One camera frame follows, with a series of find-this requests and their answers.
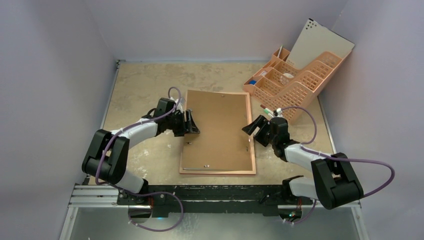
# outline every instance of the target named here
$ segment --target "wooden frame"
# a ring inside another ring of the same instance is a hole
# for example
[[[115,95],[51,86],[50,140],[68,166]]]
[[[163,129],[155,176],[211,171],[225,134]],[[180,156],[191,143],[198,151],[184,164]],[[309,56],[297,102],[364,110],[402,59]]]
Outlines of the wooden frame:
[[[184,109],[187,109],[187,101],[188,101],[187,93],[185,95]],[[250,124],[252,122],[251,100],[250,100],[250,94],[248,92],[219,92],[219,93],[244,95],[246,99],[247,124]],[[181,151],[180,162],[179,162],[179,173],[180,174],[195,174],[195,175],[256,175],[255,147],[254,147],[254,140],[252,135],[249,136],[249,148],[250,148],[250,159],[252,164],[252,170],[239,170],[239,171],[186,170],[186,169],[183,169],[183,151]]]

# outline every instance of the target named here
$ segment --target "table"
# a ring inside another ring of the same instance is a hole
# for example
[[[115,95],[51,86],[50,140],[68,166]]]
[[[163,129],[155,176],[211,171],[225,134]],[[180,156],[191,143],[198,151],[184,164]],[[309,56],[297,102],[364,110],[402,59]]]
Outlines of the table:
[[[159,98],[167,97],[168,88],[178,87],[183,94],[188,89],[213,92],[242,92],[242,84],[264,62],[246,63],[122,63],[107,109],[103,128],[115,130],[128,126],[150,109]],[[260,103],[251,98],[252,119],[264,114]],[[310,148],[333,153],[329,132],[318,99],[307,108],[317,123],[317,136]],[[304,113],[290,124],[291,138],[309,141],[314,134],[310,117]],[[256,172],[254,176],[207,176],[179,173],[183,138],[174,137],[171,131],[143,141],[130,149],[127,169],[152,185],[239,185],[281,184],[296,175],[312,177],[309,171],[298,165],[278,159],[269,145],[254,143]]]

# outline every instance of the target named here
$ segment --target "gray wall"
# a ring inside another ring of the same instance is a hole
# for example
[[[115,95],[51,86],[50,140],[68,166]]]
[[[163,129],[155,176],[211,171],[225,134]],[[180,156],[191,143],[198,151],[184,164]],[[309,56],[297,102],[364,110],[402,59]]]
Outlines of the gray wall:
[[[331,28],[347,0],[86,0],[107,45],[132,61],[268,60],[308,18]]]
[[[424,5],[349,0],[334,30],[356,43],[323,94],[335,146],[390,163],[391,185],[362,200],[371,239],[424,239]],[[389,177],[355,164],[366,192]]]
[[[0,5],[0,235],[57,239],[114,58],[82,0]]]

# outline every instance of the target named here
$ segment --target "wire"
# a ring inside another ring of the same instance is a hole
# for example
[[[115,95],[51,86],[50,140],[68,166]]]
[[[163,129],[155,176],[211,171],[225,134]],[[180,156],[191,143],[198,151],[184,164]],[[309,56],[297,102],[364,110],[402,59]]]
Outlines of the wire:
[[[317,137],[317,130],[318,130],[318,128],[317,128],[317,122],[315,121],[314,116],[312,116],[312,114],[311,114],[308,110],[306,110],[306,108],[304,108],[304,107],[301,107],[301,106],[288,106],[288,107],[281,108],[281,111],[284,111],[284,110],[287,110],[287,109],[301,109],[301,110],[305,111],[305,112],[309,115],[310,119],[312,119],[312,122],[313,122],[313,128],[314,128],[313,137],[312,137],[312,139],[311,139],[311,140],[309,140],[309,141],[307,141],[307,142],[302,142],[302,143],[300,144],[300,148],[301,148],[303,151],[305,151],[305,152],[307,152],[307,153],[310,153],[310,154],[314,154],[314,155],[322,156],[322,157],[325,157],[325,158],[331,159],[331,160],[333,160],[333,161],[339,161],[339,162],[353,162],[353,163],[366,163],[366,164],[377,164],[377,165],[382,165],[382,166],[388,167],[388,168],[390,169],[390,177],[388,178],[388,180],[387,180],[385,183],[383,183],[381,186],[377,187],[376,189],[374,189],[374,190],[372,190],[372,191],[370,191],[370,192],[368,192],[368,193],[364,194],[362,198],[369,197],[369,196],[371,196],[371,195],[373,195],[373,194],[375,194],[375,193],[379,192],[380,190],[384,189],[384,188],[385,188],[385,187],[387,187],[387,186],[388,186],[388,185],[389,185],[389,184],[393,181],[393,179],[395,178],[395,169],[394,169],[394,168],[393,168],[390,164],[388,164],[388,163],[386,163],[386,162],[383,162],[383,161],[377,161],[377,160],[368,160],[368,159],[356,159],[356,158],[339,158],[339,157],[332,157],[332,156],[329,156],[329,155],[323,154],[323,153],[321,153],[321,152],[314,151],[314,150],[312,150],[312,149],[308,149],[308,148],[304,147],[303,145],[311,144],[311,143],[315,140],[315,138]],[[316,204],[317,204],[317,200],[315,200],[315,202],[313,203],[312,209],[309,211],[309,213],[308,213],[308,214],[307,214],[307,215],[306,215],[303,219],[301,219],[301,220],[297,221],[297,222],[296,222],[296,224],[299,224],[299,223],[301,223],[301,222],[305,221],[307,218],[309,218],[309,216],[311,215],[312,211],[315,209],[315,205],[316,205]]]
[[[172,90],[172,89],[175,89],[175,90],[178,92],[178,100],[176,101],[176,104],[173,106],[173,108],[172,108],[170,111],[168,111],[167,113],[165,113],[165,114],[163,114],[163,115],[161,115],[161,116],[154,117],[154,118],[151,118],[151,119],[148,119],[148,120],[144,120],[144,121],[138,121],[138,122],[133,123],[133,124],[131,124],[131,125],[129,125],[129,126],[126,126],[126,127],[124,127],[123,129],[119,130],[117,133],[115,133],[115,134],[112,136],[112,138],[110,138],[109,142],[107,143],[106,147],[105,147],[105,148],[104,148],[104,150],[103,150],[103,153],[102,153],[101,158],[100,158],[100,162],[98,163],[97,171],[95,172],[95,183],[96,183],[97,185],[107,184],[107,182],[106,182],[106,181],[99,182],[100,169],[102,169],[102,165],[103,165],[103,163],[105,162],[106,153],[109,151],[109,149],[111,148],[111,145],[114,143],[115,139],[116,139],[116,138],[117,138],[120,134],[122,134],[122,133],[124,133],[125,131],[127,131],[127,130],[129,130],[129,129],[132,129],[132,128],[136,127],[136,126],[139,126],[139,125],[142,125],[142,124],[146,124],[146,123],[151,123],[151,122],[154,122],[154,121],[156,121],[156,120],[162,119],[162,118],[164,118],[164,117],[166,117],[166,116],[170,115],[171,113],[173,113],[173,112],[177,109],[178,105],[179,105],[179,104],[180,104],[180,102],[181,102],[181,91],[180,91],[177,87],[175,87],[175,86],[170,87],[170,88],[169,88],[169,90],[168,90],[168,98],[171,98],[171,90]],[[181,200],[180,200],[177,196],[175,196],[174,194],[171,194],[170,192],[166,192],[166,191],[157,191],[157,192],[147,193],[147,194],[138,194],[138,193],[134,193],[134,192],[127,191],[127,190],[125,190],[125,189],[123,189],[123,188],[120,188],[120,187],[118,187],[118,186],[115,186],[115,185],[113,185],[113,184],[111,184],[111,186],[113,186],[114,188],[116,188],[116,189],[118,189],[118,190],[123,190],[123,191],[125,191],[127,194],[132,195],[132,196],[135,196],[135,197],[149,197],[149,196],[160,195],[160,194],[171,195],[171,196],[172,196],[172,197],[174,197],[174,198],[176,199],[176,201],[179,203],[179,206],[180,206],[180,208],[181,208],[181,215],[180,215],[180,217],[179,217],[178,221],[177,221],[174,225],[172,225],[171,227],[168,227],[168,228],[166,228],[166,229],[153,229],[153,228],[149,228],[149,227],[146,227],[146,226],[139,225],[138,223],[135,223],[135,222],[131,219],[130,215],[128,215],[130,222],[131,222],[132,224],[134,224],[135,226],[139,227],[139,228],[142,228],[142,229],[145,229],[145,230],[149,230],[149,231],[152,231],[152,232],[166,232],[166,231],[169,231],[169,230],[171,230],[171,229],[175,228],[176,226],[178,226],[178,225],[181,223],[181,221],[183,220],[183,217],[184,217],[183,203],[181,202]]]

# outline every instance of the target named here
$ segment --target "metal frame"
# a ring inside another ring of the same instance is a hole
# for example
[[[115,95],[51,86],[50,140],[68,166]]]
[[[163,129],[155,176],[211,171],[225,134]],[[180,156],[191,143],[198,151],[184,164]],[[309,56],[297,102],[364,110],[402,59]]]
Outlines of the metal frame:
[[[108,113],[109,105],[111,103],[111,98],[115,85],[118,78],[118,73],[120,69],[121,61],[118,61],[115,76],[113,79],[112,88],[110,90],[109,98],[106,104],[106,109],[104,111],[103,119],[100,124],[100,128],[103,128],[105,124],[105,119]],[[323,105],[318,96],[319,106],[321,108],[322,116],[324,118],[325,127],[328,131],[328,136],[331,142],[331,146],[334,152],[336,152],[336,147],[334,145],[333,137],[329,128],[327,121],[327,116],[325,114]],[[131,209],[150,209],[148,205],[117,205],[117,199],[119,196],[119,191],[112,186],[108,185],[77,185],[74,187],[71,198],[68,204],[68,211],[66,218],[63,224],[63,228],[60,234],[59,240],[69,240],[71,238],[72,230],[74,227],[75,219],[78,214],[79,208],[131,208]],[[292,209],[296,208],[296,205],[279,205],[279,209]],[[323,206],[318,201],[316,208],[323,208]],[[365,228],[364,219],[361,211],[361,203],[359,201],[351,202],[340,206],[339,208],[351,208],[352,217],[356,225],[356,230],[358,232],[359,239],[369,240],[367,230]]]

